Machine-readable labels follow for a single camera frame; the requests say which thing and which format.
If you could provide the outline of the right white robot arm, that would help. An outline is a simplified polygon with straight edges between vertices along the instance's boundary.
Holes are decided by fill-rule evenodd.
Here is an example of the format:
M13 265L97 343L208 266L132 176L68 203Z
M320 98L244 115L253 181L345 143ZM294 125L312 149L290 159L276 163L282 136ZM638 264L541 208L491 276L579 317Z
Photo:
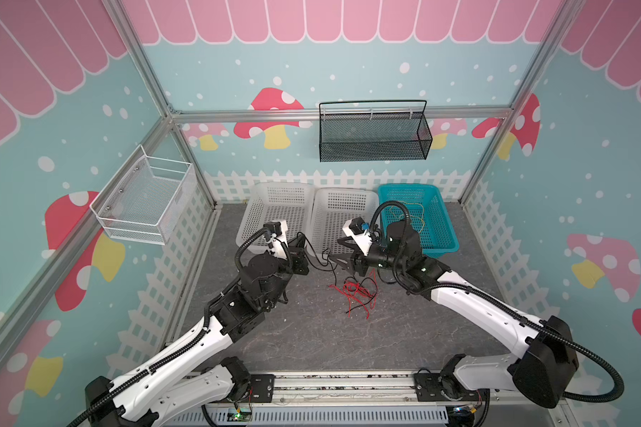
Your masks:
M560 400L608 403L623 395L620 373L598 354L575 343L570 327L556 316L546 320L515 309L472 285L445 263L424 255L415 229L404 220L392 222L385 232L358 217L342 227L338 244L348 253L333 261L349 272L389 270L397 285L457 312L501 343L507 353L491 357L456 355L442 374L446 382L464 390L500 389L521 393L544 407ZM591 360L610 375L611 391L601 394L569 392L580 367L580 357Z

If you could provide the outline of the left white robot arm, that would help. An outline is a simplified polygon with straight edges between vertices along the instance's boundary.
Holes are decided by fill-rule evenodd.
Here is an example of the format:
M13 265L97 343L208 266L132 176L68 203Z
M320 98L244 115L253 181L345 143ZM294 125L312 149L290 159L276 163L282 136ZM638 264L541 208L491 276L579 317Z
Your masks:
M295 275L306 275L306 237L292 241L272 234L273 248L242 264L247 247L265 234L257 231L234 258L238 274L209 302L203 318L162 352L114 379L100 376L85 388L87 408L71 421L78 426L162 426L172 418L220 400L239 402L249 391L251 375L236 357L189 378L207 359L251 332L279 304Z

